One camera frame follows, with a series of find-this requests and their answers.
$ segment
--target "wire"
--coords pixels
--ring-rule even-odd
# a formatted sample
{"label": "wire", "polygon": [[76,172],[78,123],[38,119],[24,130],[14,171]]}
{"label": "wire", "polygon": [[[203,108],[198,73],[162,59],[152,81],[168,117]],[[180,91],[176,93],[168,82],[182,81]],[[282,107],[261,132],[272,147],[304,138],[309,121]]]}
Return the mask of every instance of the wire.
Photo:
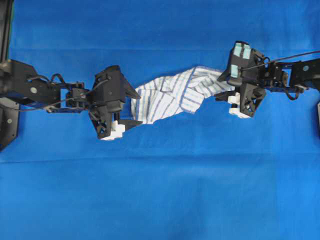
{"label": "wire", "polygon": [[87,91],[86,93],[82,93],[80,95],[80,97],[70,97],[70,98],[65,98],[61,101],[57,101],[55,103],[52,103],[52,104],[48,104],[48,105],[45,105],[45,106],[42,106],[42,107],[36,107],[36,108],[30,108],[30,109],[15,109],[15,108],[12,108],[12,107],[9,107],[9,106],[5,106],[3,104],[0,103],[0,107],[1,108],[4,108],[4,109],[9,109],[9,110],[13,110],[13,111],[16,111],[16,112],[31,112],[31,111],[36,111],[36,110],[42,110],[42,109],[45,109],[45,108],[48,108],[48,107],[53,107],[57,104],[61,104],[63,102],[67,102],[67,101],[70,101],[70,100],[74,100],[74,99],[81,99],[82,96],[87,96],[89,94],[91,94],[92,92],[94,92],[99,86],[101,86],[102,84],[108,82],[109,80],[106,79],[106,80],[103,80],[101,82],[99,82],[92,90],[90,91]]}
{"label": "wire", "polygon": [[272,60],[272,61],[268,61],[268,62],[265,62],[265,63],[254,65],[254,66],[251,66],[251,67],[242,68],[241,70],[246,71],[246,70],[262,67],[264,65],[271,64],[271,63],[274,63],[274,62],[278,62],[278,61],[281,61],[281,60],[293,59],[293,58],[297,58],[297,57],[301,57],[301,56],[305,56],[305,55],[318,54],[318,53],[320,53],[320,50],[318,50],[318,51],[309,51],[309,52],[300,53],[300,54],[297,54],[297,55],[281,57],[281,58],[277,58],[277,59]]}

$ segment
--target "blue fabric background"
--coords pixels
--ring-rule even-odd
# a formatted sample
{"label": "blue fabric background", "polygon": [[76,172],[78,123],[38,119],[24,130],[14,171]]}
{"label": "blue fabric background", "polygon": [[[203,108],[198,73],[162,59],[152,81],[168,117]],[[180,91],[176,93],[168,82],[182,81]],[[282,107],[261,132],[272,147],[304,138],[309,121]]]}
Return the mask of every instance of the blue fabric background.
{"label": "blue fabric background", "polygon": [[[117,64],[137,87],[223,70],[235,40],[271,58],[319,50],[319,23],[317,0],[16,0],[10,57],[88,88]],[[319,100],[268,93],[239,119],[209,98],[113,142],[86,112],[22,113],[0,154],[0,239],[318,240]]]}

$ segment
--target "metal bracket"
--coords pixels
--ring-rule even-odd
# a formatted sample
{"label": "metal bracket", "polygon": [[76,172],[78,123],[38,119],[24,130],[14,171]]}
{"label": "metal bracket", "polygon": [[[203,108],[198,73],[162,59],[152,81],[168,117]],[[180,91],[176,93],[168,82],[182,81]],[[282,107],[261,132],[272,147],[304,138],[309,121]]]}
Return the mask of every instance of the metal bracket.
{"label": "metal bracket", "polygon": [[[20,105],[6,97],[0,98],[0,104],[19,109]],[[0,151],[16,139],[18,135],[19,112],[0,108]]]}

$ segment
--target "cloth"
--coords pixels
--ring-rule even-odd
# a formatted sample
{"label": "cloth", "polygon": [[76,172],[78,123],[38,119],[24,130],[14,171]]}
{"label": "cloth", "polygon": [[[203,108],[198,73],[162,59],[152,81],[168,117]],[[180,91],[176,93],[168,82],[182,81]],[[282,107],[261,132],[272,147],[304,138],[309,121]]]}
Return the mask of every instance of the cloth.
{"label": "cloth", "polygon": [[141,99],[131,100],[135,120],[153,124],[181,112],[194,114],[204,99],[235,88],[218,82],[219,70],[196,66],[174,76],[158,77],[136,88]]}

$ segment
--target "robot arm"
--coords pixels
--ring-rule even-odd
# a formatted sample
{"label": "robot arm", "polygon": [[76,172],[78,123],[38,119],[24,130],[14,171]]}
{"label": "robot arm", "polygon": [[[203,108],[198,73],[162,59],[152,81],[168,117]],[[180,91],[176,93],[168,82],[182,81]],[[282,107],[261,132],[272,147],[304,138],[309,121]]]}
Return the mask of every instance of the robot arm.
{"label": "robot arm", "polygon": [[[299,94],[309,88],[320,91],[320,59],[280,62],[317,52],[265,62],[269,58],[264,54],[251,48],[246,42],[236,41],[230,51],[227,68],[218,79],[235,86],[235,90],[217,94],[215,99],[230,103],[231,114],[240,118],[250,118],[254,116],[266,96],[266,90],[285,93],[290,100],[296,100]],[[291,70],[290,77],[284,70]]]}

